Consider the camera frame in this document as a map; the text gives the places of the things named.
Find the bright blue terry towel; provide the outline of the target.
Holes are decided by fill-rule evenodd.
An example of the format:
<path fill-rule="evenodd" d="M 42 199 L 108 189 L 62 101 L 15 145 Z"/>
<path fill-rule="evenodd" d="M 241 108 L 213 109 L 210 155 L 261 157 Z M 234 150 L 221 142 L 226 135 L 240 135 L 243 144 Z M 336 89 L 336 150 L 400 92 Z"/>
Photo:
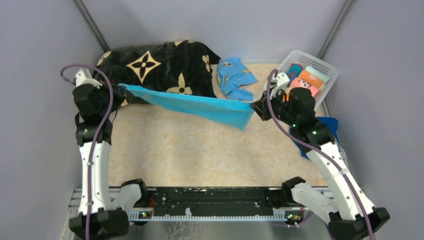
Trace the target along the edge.
<path fill-rule="evenodd" d="M 222 98 L 154 91 L 138 85 L 119 84 L 135 97 L 164 109 L 199 116 L 243 131 L 254 114 L 250 103 Z"/>

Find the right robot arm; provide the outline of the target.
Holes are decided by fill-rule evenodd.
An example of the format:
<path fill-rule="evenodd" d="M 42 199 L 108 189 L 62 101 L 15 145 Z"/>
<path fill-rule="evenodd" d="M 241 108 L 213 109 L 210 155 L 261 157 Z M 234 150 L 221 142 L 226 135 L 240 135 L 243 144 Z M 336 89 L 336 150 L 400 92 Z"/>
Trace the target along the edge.
<path fill-rule="evenodd" d="M 325 222 L 335 240 L 373 239 L 390 214 L 386 208 L 377 207 L 359 187 L 335 136 L 316 117 L 315 104 L 312 93 L 305 88 L 294 88 L 289 93 L 279 89 L 275 96 L 265 91 L 261 99 L 250 104 L 261 120 L 288 126 L 285 134 L 301 146 L 332 193 L 327 197 L 297 176 L 285 181 L 279 196 L 271 200 L 307 207 Z"/>

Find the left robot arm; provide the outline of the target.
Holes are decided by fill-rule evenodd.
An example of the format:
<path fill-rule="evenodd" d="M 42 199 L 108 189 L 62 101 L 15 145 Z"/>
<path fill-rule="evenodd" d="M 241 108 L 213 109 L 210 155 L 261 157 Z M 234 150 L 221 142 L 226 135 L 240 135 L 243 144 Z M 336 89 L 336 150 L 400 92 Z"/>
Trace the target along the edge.
<path fill-rule="evenodd" d="M 150 193 L 141 179 L 125 181 L 115 198 L 109 189 L 109 155 L 112 146 L 112 110 L 122 97 L 106 86 L 83 83 L 73 92 L 78 108 L 75 138 L 82 163 L 82 196 L 69 229 L 82 240 L 109 240 L 125 236 L 129 214 L 136 205 L 149 203 Z"/>

